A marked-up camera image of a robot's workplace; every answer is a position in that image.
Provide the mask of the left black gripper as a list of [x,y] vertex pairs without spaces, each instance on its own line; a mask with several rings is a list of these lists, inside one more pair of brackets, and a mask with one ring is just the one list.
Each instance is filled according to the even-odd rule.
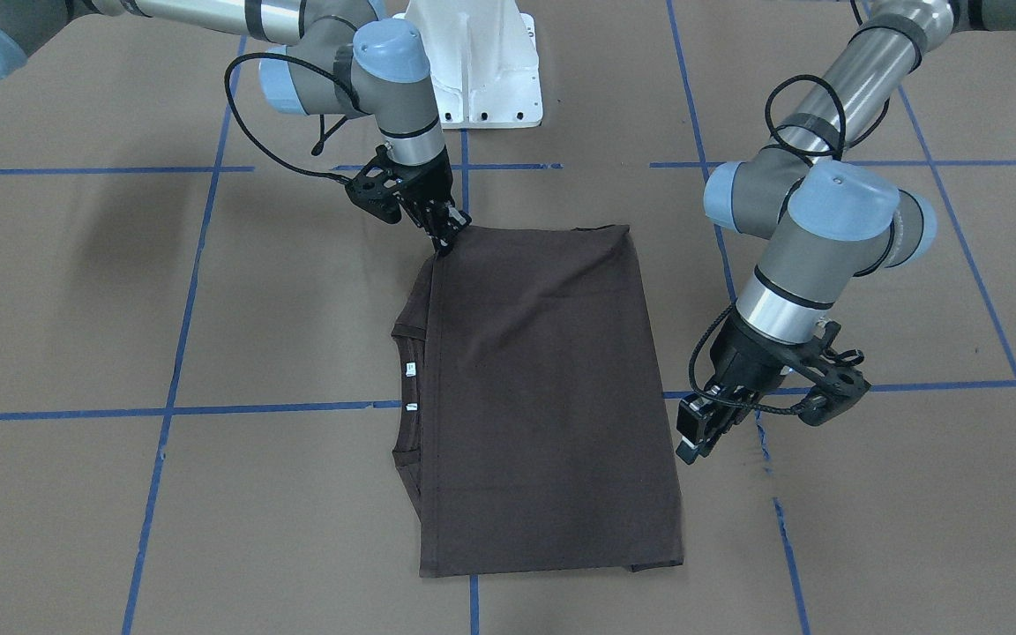
[[787,367],[807,373],[812,338],[803,343],[767,338],[747,325],[735,309],[722,310],[706,337],[713,331],[717,331],[709,353],[713,375],[706,381],[706,398],[690,393],[678,403],[675,429],[681,441],[675,453],[685,465],[708,457],[723,435],[750,412],[805,415],[813,407],[811,395],[789,407],[762,402],[785,381]]

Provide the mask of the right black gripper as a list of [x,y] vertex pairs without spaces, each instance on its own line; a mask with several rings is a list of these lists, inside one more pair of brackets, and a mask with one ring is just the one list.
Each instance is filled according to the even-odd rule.
[[471,224],[472,218],[457,208],[452,196],[454,176],[447,149],[419,165],[404,165],[393,161],[392,172],[400,180],[399,194],[402,205],[418,226],[430,238],[437,257],[451,253],[457,237]]

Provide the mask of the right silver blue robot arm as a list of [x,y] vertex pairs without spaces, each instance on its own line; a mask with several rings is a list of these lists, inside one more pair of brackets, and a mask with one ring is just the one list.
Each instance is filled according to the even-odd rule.
[[241,112],[231,80],[246,62],[258,68],[266,103],[282,114],[370,117],[382,145],[354,176],[325,172],[352,204],[387,224],[408,218],[446,256],[469,225],[452,195],[426,47],[418,28],[386,15],[379,1],[0,1],[0,79],[73,20],[130,15],[266,41],[266,51],[235,57],[223,73],[231,116]]

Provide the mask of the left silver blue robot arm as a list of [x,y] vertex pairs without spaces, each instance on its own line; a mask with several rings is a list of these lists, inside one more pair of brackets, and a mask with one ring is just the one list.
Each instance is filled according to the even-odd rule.
[[718,228],[766,240],[741,294],[700,339],[713,374],[690,377],[678,407],[676,449],[692,465],[749,412],[793,415],[818,426],[870,390],[863,354],[835,351],[829,314],[852,279],[926,253],[934,209],[871,170],[846,162],[902,81],[953,34],[1016,31],[1016,1],[875,1],[810,91],[775,121],[750,161],[726,162],[703,191]]

